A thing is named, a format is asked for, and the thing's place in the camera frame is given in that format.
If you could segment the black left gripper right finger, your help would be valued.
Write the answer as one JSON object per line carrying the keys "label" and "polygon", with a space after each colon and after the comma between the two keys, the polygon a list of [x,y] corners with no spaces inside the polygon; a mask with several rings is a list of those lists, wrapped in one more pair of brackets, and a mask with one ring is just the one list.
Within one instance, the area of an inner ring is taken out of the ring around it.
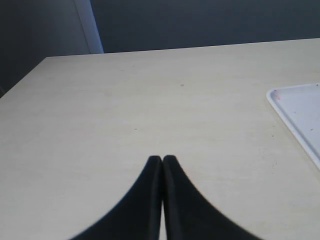
{"label": "black left gripper right finger", "polygon": [[174,155],[163,158],[163,206],[168,240],[258,240],[216,209]]}

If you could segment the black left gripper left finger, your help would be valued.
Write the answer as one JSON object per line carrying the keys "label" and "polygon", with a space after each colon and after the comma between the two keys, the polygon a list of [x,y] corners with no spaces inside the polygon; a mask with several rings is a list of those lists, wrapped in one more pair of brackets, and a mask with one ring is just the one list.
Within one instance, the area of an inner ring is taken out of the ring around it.
{"label": "black left gripper left finger", "polygon": [[163,200],[163,163],[150,156],[125,196],[74,240],[158,240]]}

